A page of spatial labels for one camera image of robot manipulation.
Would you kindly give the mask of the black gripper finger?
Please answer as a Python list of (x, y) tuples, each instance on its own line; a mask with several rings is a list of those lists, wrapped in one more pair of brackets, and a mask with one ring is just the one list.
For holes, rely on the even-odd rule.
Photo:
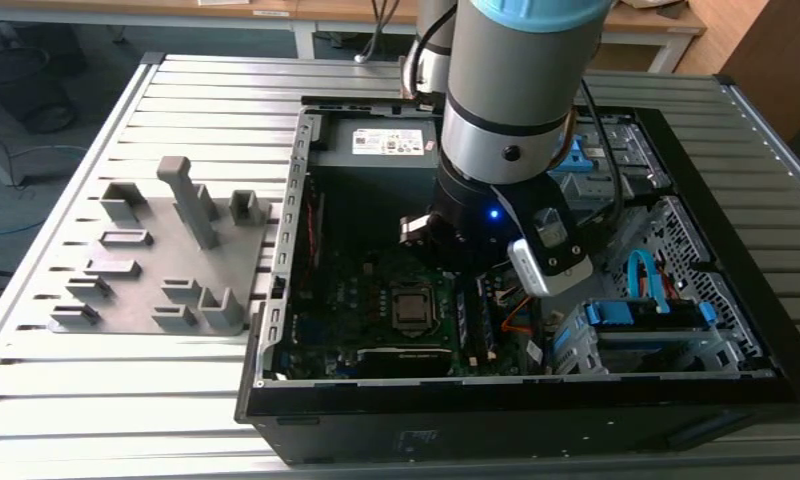
[(427, 247), (431, 242), (429, 213), (399, 219), (398, 243), (405, 247)]

